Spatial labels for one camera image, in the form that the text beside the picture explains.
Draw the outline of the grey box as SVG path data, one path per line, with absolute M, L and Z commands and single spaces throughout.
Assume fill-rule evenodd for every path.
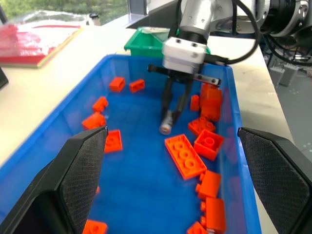
M 288 87 L 298 73 L 299 67 L 292 64 L 283 64 L 281 67 L 272 66 L 269 74 L 273 85 L 277 88 L 279 85 Z

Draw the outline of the small orange toy brick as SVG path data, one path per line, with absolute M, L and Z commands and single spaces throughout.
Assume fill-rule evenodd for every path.
M 191 96 L 190 110 L 191 111 L 199 111 L 200 108 L 200 97 L 199 95 Z

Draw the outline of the silver and black robot torso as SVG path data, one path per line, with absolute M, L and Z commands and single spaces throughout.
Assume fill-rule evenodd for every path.
M 286 63 L 312 67 L 312 0 L 255 0 L 255 17 L 266 50 Z

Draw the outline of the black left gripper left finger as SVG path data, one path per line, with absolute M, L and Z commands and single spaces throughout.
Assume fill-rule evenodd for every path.
M 82 234 L 107 136 L 108 128 L 98 127 L 69 138 L 0 224 L 0 234 Z

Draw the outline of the square orange toy brick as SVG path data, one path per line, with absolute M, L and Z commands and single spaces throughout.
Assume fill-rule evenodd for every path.
M 204 129 L 194 142 L 194 150 L 200 156 L 215 161 L 223 141 L 224 137 Z

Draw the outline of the slim finger of the right gripper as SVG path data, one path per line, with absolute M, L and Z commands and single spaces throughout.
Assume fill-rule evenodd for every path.
M 167 115 L 167 111 L 169 109 L 171 100 L 172 100 L 172 85 L 174 80 L 171 77 L 168 77 L 166 79 L 166 83 L 164 86 L 164 91 L 161 98 L 161 119 L 164 120 L 164 118 Z
M 177 120 L 179 119 L 181 113 L 184 111 L 184 109 L 187 106 L 188 103 L 188 99 L 190 97 L 190 93 L 192 90 L 192 86 L 193 86 L 193 82 L 192 81 L 188 81 L 185 83 L 185 91 L 183 93 L 183 95 L 181 95 L 178 99 L 178 103 L 176 106 L 176 110 L 173 112 L 173 122 L 177 122 Z

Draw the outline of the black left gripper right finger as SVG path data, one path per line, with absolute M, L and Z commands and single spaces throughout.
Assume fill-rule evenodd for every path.
M 312 162 L 288 139 L 237 132 L 253 186 L 279 234 L 312 234 Z

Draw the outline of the stacked orange toy bricks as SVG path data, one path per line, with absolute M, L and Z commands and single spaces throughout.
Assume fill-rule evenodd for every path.
M 202 84 L 200 90 L 200 115 L 209 121 L 218 122 L 222 105 L 222 92 L 216 86 Z

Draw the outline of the long orange toy brick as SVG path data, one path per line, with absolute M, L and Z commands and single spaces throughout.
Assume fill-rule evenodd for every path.
M 164 142 L 184 180 L 199 176 L 207 170 L 184 134 L 167 138 Z

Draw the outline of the green plastic bin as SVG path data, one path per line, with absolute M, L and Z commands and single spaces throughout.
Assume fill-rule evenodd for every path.
M 132 56 L 163 58 L 162 45 L 168 39 L 170 29 L 160 27 L 139 27 L 124 45 Z

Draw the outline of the grey metal panel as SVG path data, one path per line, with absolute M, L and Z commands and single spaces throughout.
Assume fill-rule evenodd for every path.
M 127 0 L 128 3 L 128 22 L 126 28 L 137 29 L 148 26 L 150 19 L 148 15 L 149 0 Z

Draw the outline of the red coloured paper pad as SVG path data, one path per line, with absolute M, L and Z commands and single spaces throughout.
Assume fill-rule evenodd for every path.
M 82 31 L 76 25 L 0 27 L 0 66 L 40 68 Z

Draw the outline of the black flat object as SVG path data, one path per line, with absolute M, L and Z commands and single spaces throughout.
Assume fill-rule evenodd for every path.
M 0 90 L 9 83 L 7 76 L 0 67 Z

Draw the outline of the blue plastic bin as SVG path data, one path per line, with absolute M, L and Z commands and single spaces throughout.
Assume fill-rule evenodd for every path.
M 156 58 L 110 55 L 104 57 L 73 89 L 49 117 L 34 131 L 0 169 L 0 223 L 13 208 L 35 175 L 53 160 L 66 140 L 83 130 L 82 122 L 93 112 L 100 97 L 109 105 L 104 111 L 109 131 L 120 130 L 123 149 L 104 156 L 89 217 L 105 222 L 108 234 L 185 234 L 201 216 L 195 192 L 198 178 L 184 180 L 165 147 L 159 132 L 161 96 L 166 77 L 147 70 L 160 66 Z M 206 65 L 203 75 L 221 79 L 222 106 L 216 131 L 229 126 L 230 104 L 225 98 L 226 80 L 234 75 L 231 67 Z M 123 77 L 120 93 L 110 91 L 115 77 Z M 145 80 L 145 88 L 131 93 L 129 84 Z M 239 127 L 242 124 L 240 110 Z M 237 156 L 223 156 L 223 144 L 215 161 L 203 159 L 206 167 L 221 175 L 218 197 L 223 199 L 226 234 L 238 234 L 244 221 L 234 212 L 241 207 Z

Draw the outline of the silver cylindrical battery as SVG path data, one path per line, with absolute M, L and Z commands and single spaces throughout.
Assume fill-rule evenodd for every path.
M 159 127 L 160 133 L 163 135 L 169 135 L 175 123 L 176 123 L 176 112 L 168 110 Z

